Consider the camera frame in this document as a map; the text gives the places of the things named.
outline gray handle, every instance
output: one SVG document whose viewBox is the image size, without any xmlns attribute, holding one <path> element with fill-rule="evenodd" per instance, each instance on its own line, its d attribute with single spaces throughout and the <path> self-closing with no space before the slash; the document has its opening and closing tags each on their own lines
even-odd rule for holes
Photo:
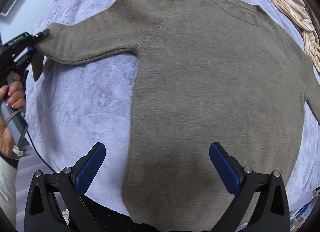
<svg viewBox="0 0 320 232">
<path fill-rule="evenodd" d="M 7 83 L 9 87 L 13 84 L 13 75 L 14 72 L 12 71 L 8 77 L 7 77 Z M 0 101 L 0 111 L 2 114 L 2 117 L 4 119 L 7 119 L 12 113 L 15 112 L 15 109 L 12 109 L 9 106 L 6 106 L 8 99 L 10 97 L 6 96 L 3 100 Z M 23 119 L 21 114 L 17 114 L 7 125 L 9 128 L 13 140 L 15 144 L 19 147 L 24 139 L 24 136 L 28 130 L 28 124 L 27 122 Z"/>
</svg>

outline hand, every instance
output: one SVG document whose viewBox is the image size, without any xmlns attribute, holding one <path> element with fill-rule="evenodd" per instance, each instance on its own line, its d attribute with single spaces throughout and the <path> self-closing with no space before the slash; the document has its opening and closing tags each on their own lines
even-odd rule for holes
<svg viewBox="0 0 320 232">
<path fill-rule="evenodd" d="M 19 80 L 19 75 L 14 74 L 14 83 L 11 85 L 11 87 L 9 88 L 8 85 L 5 85 L 0 88 L 0 101 L 8 92 L 10 98 L 8 99 L 8 103 L 6 104 L 6 106 L 10 106 L 14 109 L 18 109 L 20 107 L 25 108 L 26 106 L 22 84 L 19 82 Z M 9 129 L 6 127 L 4 119 L 0 114 L 0 152 L 4 156 L 12 157 L 13 145 L 13 137 Z"/>
</svg>

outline white wall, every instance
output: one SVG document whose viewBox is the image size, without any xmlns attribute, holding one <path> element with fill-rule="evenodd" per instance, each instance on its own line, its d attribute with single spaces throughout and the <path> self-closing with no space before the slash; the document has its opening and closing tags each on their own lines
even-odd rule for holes
<svg viewBox="0 0 320 232">
<path fill-rule="evenodd" d="M 3 43 L 23 32 L 32 32 L 38 18 L 54 0 L 18 0 L 9 14 L 0 15 L 0 32 Z"/>
</svg>

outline metal bolt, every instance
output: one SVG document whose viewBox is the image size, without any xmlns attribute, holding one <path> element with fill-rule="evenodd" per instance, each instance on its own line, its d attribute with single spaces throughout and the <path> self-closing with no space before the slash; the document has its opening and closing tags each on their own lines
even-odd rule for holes
<svg viewBox="0 0 320 232">
<path fill-rule="evenodd" d="M 36 177 L 39 177 L 41 174 L 42 174 L 42 171 L 36 171 L 36 172 L 35 172 L 35 176 L 36 176 Z"/>
<path fill-rule="evenodd" d="M 66 173 L 66 174 L 68 174 L 68 173 L 70 173 L 71 172 L 71 167 L 65 167 L 64 169 L 63 169 L 63 172 L 64 173 Z"/>
<path fill-rule="evenodd" d="M 246 173 L 251 173 L 252 172 L 252 169 L 249 167 L 249 166 L 245 166 L 243 168 L 243 170 L 246 172 Z"/>
<path fill-rule="evenodd" d="M 276 177 L 280 177 L 280 176 L 281 176 L 280 173 L 279 173 L 279 171 L 274 171 L 274 172 L 273 172 L 273 175 L 276 176 Z"/>
</svg>

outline bed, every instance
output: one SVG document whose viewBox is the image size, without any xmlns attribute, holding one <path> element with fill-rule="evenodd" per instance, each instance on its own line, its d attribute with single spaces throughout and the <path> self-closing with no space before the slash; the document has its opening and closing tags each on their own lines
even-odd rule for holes
<svg viewBox="0 0 320 232">
<path fill-rule="evenodd" d="M 56 0 L 35 25 L 51 22 L 72 25 L 106 8 L 115 0 Z M 242 0 L 260 5 L 303 48 L 297 28 L 271 0 Z M 61 171 L 85 155 L 95 142 L 107 149 L 106 159 L 86 196 L 129 216 L 121 188 L 129 147 L 130 104 L 138 68 L 132 53 L 110 56 L 88 64 L 62 65 L 46 59 L 37 82 L 27 80 L 27 116 L 35 148 L 55 170 Z M 314 68 L 314 74 L 320 78 Z M 290 210 L 311 200 L 320 180 L 320 128 L 307 103 L 300 152 L 286 185 Z"/>
</svg>

